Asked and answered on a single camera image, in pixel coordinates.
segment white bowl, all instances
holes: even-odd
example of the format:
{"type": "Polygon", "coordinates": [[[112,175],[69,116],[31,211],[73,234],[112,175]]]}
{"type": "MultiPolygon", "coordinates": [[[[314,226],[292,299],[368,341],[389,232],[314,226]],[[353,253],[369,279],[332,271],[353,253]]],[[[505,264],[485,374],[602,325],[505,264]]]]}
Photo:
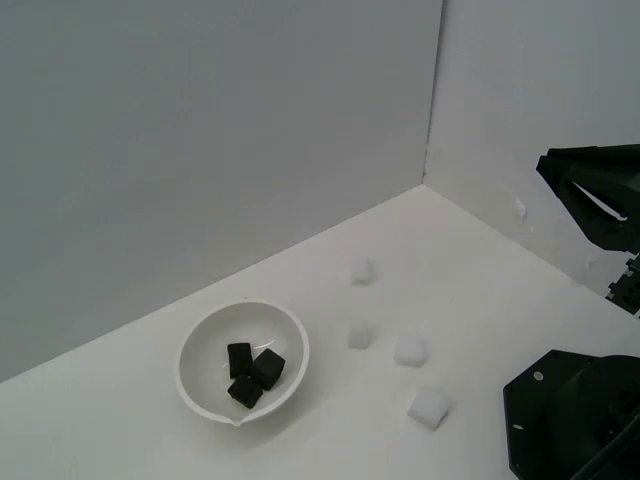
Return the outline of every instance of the white bowl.
{"type": "Polygon", "coordinates": [[[216,422],[240,426],[280,407],[298,388],[309,363],[309,339],[300,320],[286,308],[264,300],[220,307],[200,320],[180,347],[174,380],[194,412],[216,422]],[[251,343],[253,358],[270,348],[285,359],[282,376],[249,410],[233,400],[227,345],[251,343]]]}

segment foam cube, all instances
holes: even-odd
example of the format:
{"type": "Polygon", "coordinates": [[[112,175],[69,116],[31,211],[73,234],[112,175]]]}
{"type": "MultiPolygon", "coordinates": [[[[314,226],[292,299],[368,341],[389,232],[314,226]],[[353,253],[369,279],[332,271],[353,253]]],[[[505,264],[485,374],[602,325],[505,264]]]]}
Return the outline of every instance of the foam cube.
{"type": "Polygon", "coordinates": [[[238,375],[238,378],[236,378],[233,385],[229,387],[227,393],[229,393],[235,401],[251,409],[256,406],[256,403],[262,396],[262,389],[246,375],[238,375]]]}
{"type": "Polygon", "coordinates": [[[427,344],[417,335],[400,335],[393,358],[398,365],[420,368],[427,361],[427,344]]]}
{"type": "Polygon", "coordinates": [[[407,415],[435,431],[450,409],[451,400],[444,392],[425,385],[416,393],[407,415]]]}
{"type": "Polygon", "coordinates": [[[373,282],[373,268],[366,256],[356,256],[351,259],[351,283],[354,285],[369,285],[373,282]]]}
{"type": "Polygon", "coordinates": [[[354,321],[349,324],[349,348],[366,350],[371,344],[371,325],[364,321],[354,321]]]}
{"type": "Polygon", "coordinates": [[[283,369],[284,358],[267,348],[251,365],[251,378],[263,389],[271,390],[282,375],[283,369]]]}
{"type": "Polygon", "coordinates": [[[249,375],[253,357],[251,356],[251,344],[230,343],[227,345],[229,354],[229,377],[237,378],[239,375],[249,375]]]}

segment white backdrop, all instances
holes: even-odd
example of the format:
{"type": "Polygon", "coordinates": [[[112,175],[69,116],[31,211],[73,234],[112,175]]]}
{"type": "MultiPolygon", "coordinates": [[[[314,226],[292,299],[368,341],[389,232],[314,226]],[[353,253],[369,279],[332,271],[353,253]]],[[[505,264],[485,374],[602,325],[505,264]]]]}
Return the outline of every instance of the white backdrop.
{"type": "Polygon", "coordinates": [[[418,185],[440,9],[0,3],[0,380],[418,185]]]}
{"type": "Polygon", "coordinates": [[[590,244],[535,167],[549,148],[640,142],[640,3],[445,5],[425,183],[604,293],[627,255],[590,244]]]}

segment bowl rim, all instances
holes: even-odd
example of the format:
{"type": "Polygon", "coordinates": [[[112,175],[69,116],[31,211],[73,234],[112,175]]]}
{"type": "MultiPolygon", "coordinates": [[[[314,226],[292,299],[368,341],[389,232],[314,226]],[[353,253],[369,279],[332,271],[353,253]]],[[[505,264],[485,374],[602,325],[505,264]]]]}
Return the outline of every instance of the bowl rim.
{"type": "Polygon", "coordinates": [[[240,300],[240,301],[228,302],[228,303],[225,303],[225,304],[222,304],[222,305],[216,307],[213,311],[209,312],[204,317],[202,317],[200,320],[198,320],[187,331],[187,334],[185,335],[184,340],[180,343],[180,348],[178,349],[178,354],[176,355],[176,359],[174,361],[173,379],[174,379],[174,383],[176,385],[176,389],[178,390],[178,394],[180,395],[182,400],[187,404],[187,406],[191,410],[193,410],[198,415],[200,415],[200,416],[202,416],[204,418],[208,418],[209,420],[213,420],[214,422],[228,423],[228,424],[232,424],[232,425],[235,425],[235,426],[239,427],[243,423],[247,423],[247,422],[250,422],[252,420],[256,420],[256,419],[258,419],[260,417],[263,417],[263,416],[273,412],[278,407],[280,407],[284,402],[286,402],[287,399],[293,394],[293,392],[296,391],[296,389],[300,385],[300,382],[302,382],[302,378],[304,377],[304,374],[307,371],[307,365],[308,364],[309,364],[309,337],[307,336],[307,331],[305,330],[304,326],[302,325],[302,322],[300,321],[300,319],[291,310],[289,310],[288,308],[283,307],[281,305],[278,305],[277,303],[274,303],[274,302],[271,302],[271,301],[268,301],[268,300],[263,300],[263,299],[244,299],[244,300],[240,300]],[[298,327],[298,332],[300,333],[300,336],[302,337],[302,364],[300,365],[300,370],[298,371],[298,375],[294,379],[293,383],[271,405],[269,405],[267,407],[264,407],[264,408],[261,408],[259,410],[256,410],[255,412],[250,413],[249,415],[247,415],[244,419],[242,419],[240,421],[234,421],[234,420],[231,420],[228,417],[225,417],[224,415],[219,415],[217,413],[213,413],[213,412],[210,412],[209,410],[206,410],[206,409],[202,408],[200,405],[198,405],[196,402],[194,402],[191,399],[191,397],[189,396],[189,394],[187,393],[187,391],[185,390],[185,388],[184,388],[184,386],[182,384],[182,376],[180,374],[180,360],[182,359],[182,353],[184,351],[184,347],[186,346],[187,342],[191,338],[191,335],[193,335],[193,332],[195,332],[196,328],[198,328],[198,326],[200,326],[201,323],[203,323],[205,320],[207,320],[212,315],[215,315],[219,311],[224,310],[225,308],[229,308],[229,307],[232,307],[234,305],[242,305],[242,304],[245,304],[245,303],[260,303],[260,304],[263,304],[263,305],[268,305],[270,307],[273,307],[273,308],[276,308],[276,309],[280,310],[281,312],[283,312],[285,315],[287,315],[293,321],[293,323],[296,325],[296,327],[298,327]]]}

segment black cube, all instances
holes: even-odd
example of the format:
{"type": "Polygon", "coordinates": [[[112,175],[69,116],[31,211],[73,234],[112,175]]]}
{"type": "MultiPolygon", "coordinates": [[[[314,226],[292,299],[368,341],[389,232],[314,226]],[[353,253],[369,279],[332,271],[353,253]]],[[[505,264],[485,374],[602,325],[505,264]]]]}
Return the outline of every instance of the black cube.
{"type": "Polygon", "coordinates": [[[249,409],[255,407],[262,396],[262,389],[246,375],[239,375],[227,392],[231,395],[231,398],[249,409]]]}
{"type": "Polygon", "coordinates": [[[239,375],[249,375],[251,371],[251,344],[230,343],[227,345],[229,354],[229,377],[237,378],[239,375]]]}
{"type": "Polygon", "coordinates": [[[263,389],[271,390],[282,375],[283,368],[284,358],[267,348],[251,365],[251,378],[263,389]]]}

